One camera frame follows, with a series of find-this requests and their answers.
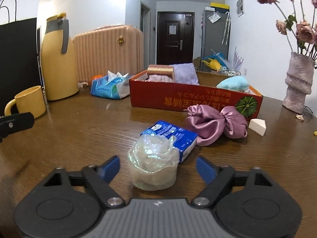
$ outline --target yellow thermos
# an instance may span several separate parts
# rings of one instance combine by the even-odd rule
[[[75,48],[69,37],[66,13],[47,19],[40,59],[47,100],[78,92]]]

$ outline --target pink cloth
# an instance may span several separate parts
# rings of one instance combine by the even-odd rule
[[[166,75],[149,75],[149,82],[175,82],[171,77]]]
[[[188,107],[189,130],[198,134],[197,144],[208,146],[222,133],[228,138],[238,139],[247,136],[248,123],[235,107],[227,106],[221,112],[208,105]]]

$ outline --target pink vase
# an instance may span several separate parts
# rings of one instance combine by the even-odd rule
[[[283,106],[302,114],[305,107],[305,97],[312,93],[315,62],[308,56],[291,53],[286,84],[288,85]]]

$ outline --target gray refrigerator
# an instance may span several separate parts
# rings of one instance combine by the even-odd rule
[[[221,18],[216,22],[212,23],[209,18],[217,12]],[[201,46],[201,60],[205,57],[213,55],[213,51],[216,53],[222,53],[225,59],[228,59],[229,50],[229,39],[226,45],[227,33],[222,44],[224,30],[226,28],[226,19],[228,9],[215,8],[215,11],[205,10],[202,17],[202,46]],[[205,72],[210,72],[210,68],[203,62],[200,64],[200,70]]]

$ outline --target small crumb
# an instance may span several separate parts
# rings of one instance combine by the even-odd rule
[[[299,115],[299,114],[298,114],[298,115],[296,116],[296,118],[297,118],[298,120],[300,120],[300,121],[304,121],[304,117],[303,117],[302,115]]]

